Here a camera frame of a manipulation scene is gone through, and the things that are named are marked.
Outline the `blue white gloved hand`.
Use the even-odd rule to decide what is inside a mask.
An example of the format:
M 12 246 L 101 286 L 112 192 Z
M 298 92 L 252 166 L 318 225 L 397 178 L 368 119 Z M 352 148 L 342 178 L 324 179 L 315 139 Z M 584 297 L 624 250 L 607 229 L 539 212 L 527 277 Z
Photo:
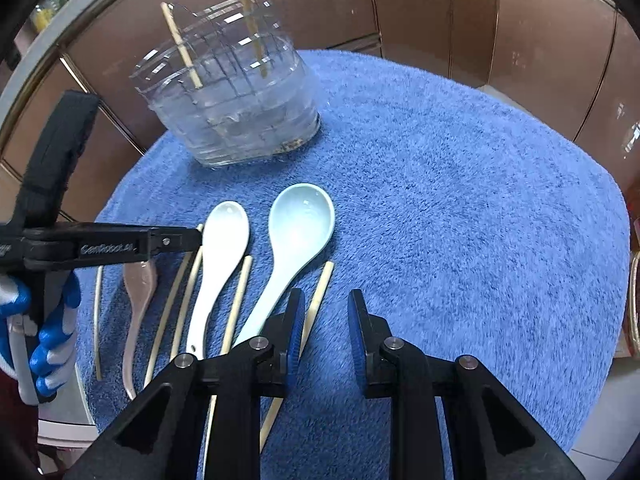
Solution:
M 17 278 L 1 275 L 1 370 L 17 382 L 26 405 L 55 396 L 73 375 L 76 362 L 76 321 L 80 305 L 77 275 L 70 272 L 60 300 L 43 326 L 28 317 L 32 293 Z

